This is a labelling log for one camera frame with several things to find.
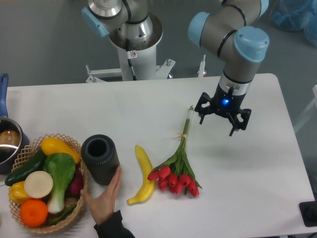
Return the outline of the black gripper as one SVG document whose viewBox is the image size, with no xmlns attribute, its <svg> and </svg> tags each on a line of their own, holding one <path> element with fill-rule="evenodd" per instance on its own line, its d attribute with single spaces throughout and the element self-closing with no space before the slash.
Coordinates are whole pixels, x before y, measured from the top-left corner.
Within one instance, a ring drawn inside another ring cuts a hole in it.
<svg viewBox="0 0 317 238">
<path fill-rule="evenodd" d="M 194 111 L 200 117 L 199 124 L 203 123 L 206 115 L 216 114 L 228 118 L 232 124 L 229 136 L 232 136 L 235 131 L 240 129 L 246 130 L 252 110 L 241 109 L 245 96 L 246 94 L 234 95 L 233 87 L 225 91 L 221 88 L 220 84 L 218 84 L 213 97 L 203 92 L 194 108 Z"/>
</svg>

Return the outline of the black sleeved forearm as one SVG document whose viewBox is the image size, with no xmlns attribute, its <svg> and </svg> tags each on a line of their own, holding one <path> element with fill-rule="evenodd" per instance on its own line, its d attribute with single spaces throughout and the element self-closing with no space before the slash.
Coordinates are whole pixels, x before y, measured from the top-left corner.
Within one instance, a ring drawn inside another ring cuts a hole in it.
<svg viewBox="0 0 317 238">
<path fill-rule="evenodd" d="M 124 227 L 121 211 L 114 212 L 106 221 L 100 225 L 95 224 L 98 237 L 100 238 L 134 238 L 135 236 Z"/>
</svg>

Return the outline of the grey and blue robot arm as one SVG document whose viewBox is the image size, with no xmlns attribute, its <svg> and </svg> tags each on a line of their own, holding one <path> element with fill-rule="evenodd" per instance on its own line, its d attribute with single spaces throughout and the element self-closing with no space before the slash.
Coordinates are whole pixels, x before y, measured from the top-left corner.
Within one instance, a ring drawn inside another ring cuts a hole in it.
<svg viewBox="0 0 317 238">
<path fill-rule="evenodd" d="M 245 130 L 250 109 L 241 104 L 265 58 L 269 37 L 252 23 L 268 8 L 266 0 L 223 0 L 222 10 L 199 12 L 188 27 L 189 39 L 225 62 L 215 94 L 203 93 L 195 111 L 200 118 L 216 114 Z M 122 79 L 152 80 L 157 71 L 156 47 L 163 34 L 160 20 L 146 0 L 90 0 L 82 17 L 100 37 L 108 36 L 118 50 Z"/>
</svg>

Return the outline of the person's bare hand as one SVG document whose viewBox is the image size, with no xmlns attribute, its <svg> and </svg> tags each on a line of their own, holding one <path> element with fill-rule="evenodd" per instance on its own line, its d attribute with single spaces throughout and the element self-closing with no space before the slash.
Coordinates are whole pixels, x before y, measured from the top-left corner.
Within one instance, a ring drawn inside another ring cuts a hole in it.
<svg viewBox="0 0 317 238">
<path fill-rule="evenodd" d="M 118 166 L 106 190 L 96 198 L 93 198 L 87 191 L 80 190 L 97 225 L 108 220 L 114 213 L 115 201 L 121 185 L 121 175 L 122 169 L 121 166 Z"/>
</svg>

